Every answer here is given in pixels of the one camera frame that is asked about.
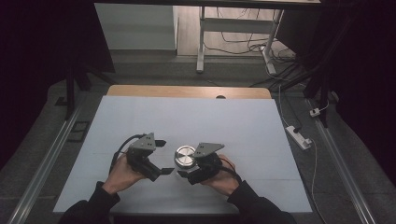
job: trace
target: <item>hand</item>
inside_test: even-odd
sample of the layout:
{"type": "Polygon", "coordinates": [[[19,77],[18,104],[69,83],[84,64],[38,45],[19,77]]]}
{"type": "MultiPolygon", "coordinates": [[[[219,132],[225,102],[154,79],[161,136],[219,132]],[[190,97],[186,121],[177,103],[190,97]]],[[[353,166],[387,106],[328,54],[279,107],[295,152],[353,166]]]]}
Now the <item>hand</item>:
{"type": "MultiPolygon", "coordinates": [[[[231,170],[235,169],[235,164],[233,164],[226,156],[220,154],[219,157],[221,159],[222,166],[231,170]]],[[[201,182],[201,184],[212,187],[220,194],[226,196],[230,196],[239,186],[238,181],[233,177],[232,174],[222,170],[220,170],[219,173],[212,178],[201,182]]]]}
{"type": "Polygon", "coordinates": [[[110,172],[102,188],[109,194],[128,189],[137,181],[146,178],[142,174],[132,170],[126,160],[126,155],[122,154],[110,172]]]}

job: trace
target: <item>gray floor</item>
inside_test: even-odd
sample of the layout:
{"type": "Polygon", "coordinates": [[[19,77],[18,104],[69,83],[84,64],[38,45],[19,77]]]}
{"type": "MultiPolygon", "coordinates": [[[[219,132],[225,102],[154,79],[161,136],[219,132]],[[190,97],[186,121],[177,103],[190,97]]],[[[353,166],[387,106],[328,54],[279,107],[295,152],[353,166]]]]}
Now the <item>gray floor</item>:
{"type": "MultiPolygon", "coordinates": [[[[113,55],[113,60],[117,74],[110,76],[120,84],[247,87],[268,78],[262,59],[255,58],[207,58],[205,72],[202,75],[195,73],[196,58],[193,57],[118,54],[113,55]]],[[[280,70],[285,66],[285,64],[279,64],[276,68],[280,70]]],[[[109,87],[97,77],[90,76],[90,78],[92,89],[85,92],[87,100],[77,121],[92,121],[101,97],[106,94],[109,87]]],[[[257,86],[257,88],[262,87],[268,87],[268,84],[257,86]]],[[[302,86],[296,86],[285,94],[282,93],[281,106],[285,120],[297,126],[299,121],[295,113],[303,124],[301,133],[305,137],[314,139],[317,144],[318,167],[314,195],[318,209],[327,223],[361,223],[354,204],[334,167],[328,149],[318,134],[315,121],[308,115],[309,107],[301,92],[302,86]]],[[[277,92],[273,92],[272,96],[279,106],[277,92]]],[[[9,220],[39,163],[64,124],[65,107],[54,105],[58,97],[65,97],[64,82],[57,83],[49,89],[48,101],[35,125],[7,166],[0,172],[0,223],[6,223],[9,220]]],[[[311,104],[316,103],[315,99],[311,100],[311,104]]],[[[341,148],[347,165],[371,207],[377,223],[394,223],[396,189],[359,137],[337,115],[335,101],[331,101],[328,114],[329,129],[341,148]]],[[[78,138],[78,134],[68,136],[69,140],[78,138]]],[[[310,194],[316,151],[313,148],[301,151],[291,139],[289,140],[306,185],[306,192],[310,194]]],[[[70,141],[64,144],[26,223],[57,222],[60,215],[53,214],[51,211],[81,146],[82,143],[70,141]]],[[[312,198],[310,202],[315,210],[312,198]]],[[[309,214],[293,214],[293,216],[298,223],[321,223],[317,211],[309,214]]],[[[189,223],[189,221],[196,223],[193,219],[183,223],[189,223]]]]}

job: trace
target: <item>sleeve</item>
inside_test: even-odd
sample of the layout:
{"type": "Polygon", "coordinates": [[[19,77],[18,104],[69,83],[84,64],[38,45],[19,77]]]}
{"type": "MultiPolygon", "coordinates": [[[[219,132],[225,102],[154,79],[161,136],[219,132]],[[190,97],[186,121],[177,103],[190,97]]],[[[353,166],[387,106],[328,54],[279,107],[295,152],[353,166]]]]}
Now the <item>sleeve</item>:
{"type": "Polygon", "coordinates": [[[239,209],[241,223],[244,224],[296,223],[291,214],[282,212],[268,199],[259,197],[246,181],[230,195],[227,202],[239,209]]]}
{"type": "Polygon", "coordinates": [[[103,182],[96,183],[96,189],[89,201],[79,201],[61,217],[59,224],[110,223],[108,213],[120,201],[118,194],[110,195],[102,189],[103,182]]]}

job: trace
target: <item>wall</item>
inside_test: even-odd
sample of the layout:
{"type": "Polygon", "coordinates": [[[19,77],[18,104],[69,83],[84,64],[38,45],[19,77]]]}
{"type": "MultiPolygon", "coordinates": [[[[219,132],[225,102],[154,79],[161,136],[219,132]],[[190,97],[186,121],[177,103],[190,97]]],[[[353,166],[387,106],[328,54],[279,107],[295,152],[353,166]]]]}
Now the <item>wall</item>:
{"type": "Polygon", "coordinates": [[[109,49],[177,48],[174,7],[124,4],[95,7],[109,49]]]}

